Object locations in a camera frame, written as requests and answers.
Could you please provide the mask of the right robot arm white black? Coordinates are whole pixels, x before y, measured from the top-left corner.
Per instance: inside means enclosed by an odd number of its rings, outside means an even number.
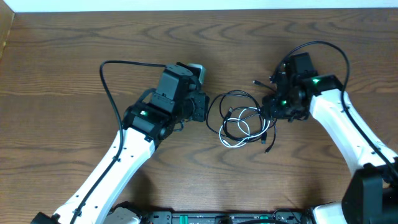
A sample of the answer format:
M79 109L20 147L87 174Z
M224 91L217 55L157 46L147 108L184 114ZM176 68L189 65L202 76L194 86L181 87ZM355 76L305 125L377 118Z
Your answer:
M339 202L309 208L302 223L397 223L397 153L373 133L334 75L319 75L308 53L287 57L270 77L277 90L262 100L265 118L312 116L343 155L351 181Z

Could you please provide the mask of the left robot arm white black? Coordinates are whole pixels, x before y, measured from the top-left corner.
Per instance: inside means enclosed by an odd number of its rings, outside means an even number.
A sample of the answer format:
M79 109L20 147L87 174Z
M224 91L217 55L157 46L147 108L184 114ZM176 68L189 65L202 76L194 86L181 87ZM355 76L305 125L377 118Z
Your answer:
M118 114L119 130L108 152L75 194L49 216L32 223L141 223L144 216L116 199L159 144L185 120L203 122L209 97L201 89L206 70L200 64L161 64L157 88L146 90Z

